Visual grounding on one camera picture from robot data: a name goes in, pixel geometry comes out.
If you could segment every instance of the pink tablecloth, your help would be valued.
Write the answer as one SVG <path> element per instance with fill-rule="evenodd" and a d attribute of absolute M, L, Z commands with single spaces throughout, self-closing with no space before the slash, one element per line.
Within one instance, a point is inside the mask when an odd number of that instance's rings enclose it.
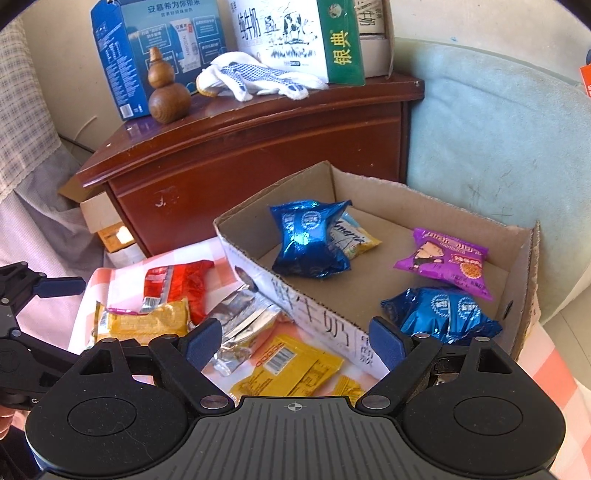
<path fill-rule="evenodd" d="M 236 282 L 222 247 L 215 238 L 152 257 L 120 270 L 98 269 L 92 275 L 80 305 L 69 349 L 79 353 L 86 347 L 97 301 L 112 307 L 137 310 L 141 306 L 147 269 L 203 259 L 215 262 L 215 269 L 207 276 L 209 310 L 240 285 Z M 314 339 L 303 332 L 300 336 L 315 343 Z M 553 474 L 561 480 L 591 480 L 591 392 L 575 381 L 554 343 L 540 325 L 531 328 L 519 364 L 556 402 L 566 418 L 567 434 L 552 467 Z M 231 384 L 249 375 L 251 371 L 252 365 L 244 365 L 227 379 L 211 375 L 210 378 L 220 388 L 227 390 Z M 359 378 L 362 384 L 365 384 L 365 388 L 371 386 L 367 385 L 372 381 L 371 377 L 363 377 L 351 364 L 345 366 L 344 373 Z"/>

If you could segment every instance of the gray floor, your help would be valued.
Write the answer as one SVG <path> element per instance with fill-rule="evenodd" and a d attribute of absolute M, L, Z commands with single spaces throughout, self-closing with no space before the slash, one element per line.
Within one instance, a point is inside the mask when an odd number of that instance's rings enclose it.
<path fill-rule="evenodd" d="M 574 299 L 544 328 L 571 372 L 591 388 L 591 287 Z"/>

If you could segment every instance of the white work glove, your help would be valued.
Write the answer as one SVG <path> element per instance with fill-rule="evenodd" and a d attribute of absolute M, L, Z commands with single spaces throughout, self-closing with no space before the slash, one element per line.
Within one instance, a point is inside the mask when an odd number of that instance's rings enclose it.
<path fill-rule="evenodd" d="M 211 65 L 198 75 L 196 83 L 197 91 L 202 95 L 217 96 L 226 87 L 240 102 L 251 100 L 252 93 L 278 93 L 292 100 L 301 100 L 308 96 L 307 89 L 328 88 L 313 75 L 269 68 L 241 51 L 223 53 L 213 59 Z"/>

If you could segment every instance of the purple snack package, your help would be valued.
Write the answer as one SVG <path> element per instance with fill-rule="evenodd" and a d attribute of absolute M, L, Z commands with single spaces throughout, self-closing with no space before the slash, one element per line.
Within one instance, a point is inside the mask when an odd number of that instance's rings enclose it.
<path fill-rule="evenodd" d="M 487 248 L 422 228 L 415 228 L 414 241 L 418 250 L 412 257 L 396 262 L 394 268 L 443 280 L 472 295 L 492 300 L 482 277 Z"/>

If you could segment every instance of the green label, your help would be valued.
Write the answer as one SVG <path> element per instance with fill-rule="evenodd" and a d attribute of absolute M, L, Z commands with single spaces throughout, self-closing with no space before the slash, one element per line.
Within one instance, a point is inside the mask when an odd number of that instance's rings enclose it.
<path fill-rule="evenodd" d="M 353 0 L 317 0 L 330 83 L 365 85 Z"/>

